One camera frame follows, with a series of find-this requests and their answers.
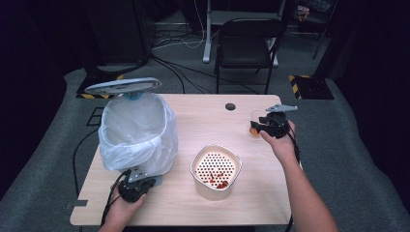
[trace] desk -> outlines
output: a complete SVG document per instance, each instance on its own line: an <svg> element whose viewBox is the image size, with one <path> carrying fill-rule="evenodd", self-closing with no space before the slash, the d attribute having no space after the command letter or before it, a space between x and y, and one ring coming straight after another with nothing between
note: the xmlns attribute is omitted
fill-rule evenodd
<svg viewBox="0 0 410 232"><path fill-rule="evenodd" d="M283 169L271 147L249 133L250 114L264 110L280 99L273 95L161 95L174 110L179 152L163 183L149 190L143 207L130 225L211 226L286 224L289 198ZM236 109L225 109L234 103ZM208 201L195 189L190 163L208 144L218 143L237 154L242 170L233 190L221 201ZM110 186L120 175L103 168L99 149L91 163L73 225L100 225Z"/></svg>
<svg viewBox="0 0 410 232"><path fill-rule="evenodd" d="M204 49L204 56L202 58L203 63L209 63L211 55L211 25L223 25L224 22L240 17L257 17L257 18L280 18L283 12L284 4L286 0L280 0L280 7L277 13L247 13L247 12L223 12L212 11L211 0L208 0L207 14L206 14L206 42ZM272 38L268 46L272 46L275 43L275 38ZM274 67L278 66L278 57L274 57Z"/></svg>

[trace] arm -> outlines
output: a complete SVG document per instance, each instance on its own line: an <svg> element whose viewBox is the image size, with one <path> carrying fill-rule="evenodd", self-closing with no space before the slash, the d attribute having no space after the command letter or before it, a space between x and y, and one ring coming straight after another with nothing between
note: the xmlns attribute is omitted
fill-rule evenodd
<svg viewBox="0 0 410 232"><path fill-rule="evenodd" d="M143 194L135 203L129 203L120 196L117 185L112 195L112 200L114 200L114 202L106 215L105 224L100 228L99 232L123 231L128 222L132 219L135 212L144 203L146 196L147 194Z"/></svg>
<svg viewBox="0 0 410 232"><path fill-rule="evenodd" d="M289 124L294 130L295 125L292 122ZM296 161L293 142L289 136L276 139L263 130L260 135L272 146L283 167L290 209L298 231L338 231L330 211Z"/></svg>

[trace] black chair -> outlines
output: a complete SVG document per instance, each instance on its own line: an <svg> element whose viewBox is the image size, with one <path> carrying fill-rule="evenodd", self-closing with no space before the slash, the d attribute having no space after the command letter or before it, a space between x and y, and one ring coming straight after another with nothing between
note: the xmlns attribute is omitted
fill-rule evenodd
<svg viewBox="0 0 410 232"><path fill-rule="evenodd" d="M338 0L335 0L334 4L332 5L332 7L329 9L328 12L318 12L318 11L312 10L310 11L310 14L307 16L306 20L299 22L299 28L312 27L312 28L317 28L319 32L319 37L317 39L318 44L317 44L317 47L312 57L313 60L316 59L317 52L319 51L319 48L323 42L323 39L328 34L329 25L335 13L337 2ZM294 18L298 19L297 11L295 11Z"/></svg>
<svg viewBox="0 0 410 232"><path fill-rule="evenodd" d="M265 85L268 93L271 80L273 59L278 51L281 38L286 31L286 23L272 18L238 18L225 22L218 39L215 73L217 75L217 94L220 85ZM276 38L269 47L267 41ZM220 83L220 68L223 69L269 69L265 83L226 82Z"/></svg>

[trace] dark wall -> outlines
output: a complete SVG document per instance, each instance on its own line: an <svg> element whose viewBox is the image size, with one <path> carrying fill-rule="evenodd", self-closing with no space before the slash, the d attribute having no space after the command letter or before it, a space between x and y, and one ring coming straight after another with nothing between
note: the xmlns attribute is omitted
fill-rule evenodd
<svg viewBox="0 0 410 232"><path fill-rule="evenodd" d="M410 211L410 17L404 11L409 6L387 1L366 5L337 85L355 113L374 163L390 177Z"/></svg>
<svg viewBox="0 0 410 232"><path fill-rule="evenodd" d="M64 75L81 67L61 16L63 1L6 2L0 6L1 197L52 122L66 92Z"/></svg>

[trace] trash can lid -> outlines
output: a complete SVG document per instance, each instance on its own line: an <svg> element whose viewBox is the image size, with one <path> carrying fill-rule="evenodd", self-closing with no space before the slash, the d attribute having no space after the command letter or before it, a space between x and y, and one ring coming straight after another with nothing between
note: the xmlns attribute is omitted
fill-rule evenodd
<svg viewBox="0 0 410 232"><path fill-rule="evenodd" d="M155 89L161 85L162 83L154 77L143 77L95 84L87 87L85 92L92 95L116 95Z"/></svg>

